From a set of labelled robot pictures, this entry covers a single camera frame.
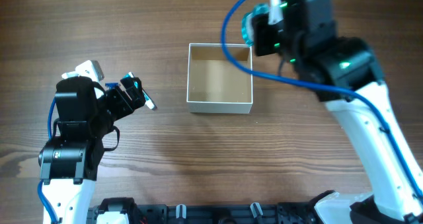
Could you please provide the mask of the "blue disposable razor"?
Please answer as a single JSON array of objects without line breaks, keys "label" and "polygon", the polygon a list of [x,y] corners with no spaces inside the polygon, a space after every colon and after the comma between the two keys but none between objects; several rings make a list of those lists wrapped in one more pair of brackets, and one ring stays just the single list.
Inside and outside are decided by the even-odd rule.
[{"label": "blue disposable razor", "polygon": [[114,87],[119,87],[120,84],[119,83],[105,83],[105,86],[109,89],[112,89]]}]

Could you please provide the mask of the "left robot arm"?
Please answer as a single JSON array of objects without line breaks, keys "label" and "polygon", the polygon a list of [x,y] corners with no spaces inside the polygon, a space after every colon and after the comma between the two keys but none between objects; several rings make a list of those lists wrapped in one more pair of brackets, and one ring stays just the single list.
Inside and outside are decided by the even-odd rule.
[{"label": "left robot arm", "polygon": [[118,132],[116,120],[145,105],[141,80],[126,75],[119,85],[101,85],[88,77],[71,77],[56,85],[58,118],[38,156],[38,196],[44,223],[85,223],[94,194],[98,166],[105,152],[102,139]]}]

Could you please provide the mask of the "blue mouthwash bottle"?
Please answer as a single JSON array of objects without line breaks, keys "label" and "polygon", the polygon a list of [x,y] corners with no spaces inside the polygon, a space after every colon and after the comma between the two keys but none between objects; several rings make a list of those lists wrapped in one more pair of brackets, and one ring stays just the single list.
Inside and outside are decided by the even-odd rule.
[{"label": "blue mouthwash bottle", "polygon": [[269,5],[267,3],[259,3],[254,6],[253,10],[246,13],[241,21],[241,36],[246,45],[252,46],[254,44],[254,29],[252,20],[257,15],[265,15],[269,13]]}]

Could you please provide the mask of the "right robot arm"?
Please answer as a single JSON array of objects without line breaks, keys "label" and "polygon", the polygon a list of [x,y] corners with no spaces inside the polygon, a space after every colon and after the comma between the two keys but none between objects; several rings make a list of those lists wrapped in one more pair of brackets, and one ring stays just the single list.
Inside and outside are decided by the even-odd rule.
[{"label": "right robot arm", "polygon": [[381,66],[362,39],[339,36],[332,0],[269,0],[243,19],[258,56],[278,54],[298,77],[260,72],[312,90],[335,117],[371,184],[367,194],[328,191],[311,200],[312,223],[421,223],[422,170],[397,123]]}]

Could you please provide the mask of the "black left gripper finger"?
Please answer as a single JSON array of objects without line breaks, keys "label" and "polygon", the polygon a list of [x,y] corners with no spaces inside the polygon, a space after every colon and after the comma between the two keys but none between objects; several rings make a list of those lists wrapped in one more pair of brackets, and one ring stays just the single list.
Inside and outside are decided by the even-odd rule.
[{"label": "black left gripper finger", "polygon": [[138,88],[130,89],[130,97],[132,99],[132,106],[134,109],[141,108],[145,105],[145,97],[143,95],[143,92]]},{"label": "black left gripper finger", "polygon": [[143,100],[141,81],[138,77],[126,76],[120,82],[132,100]]}]

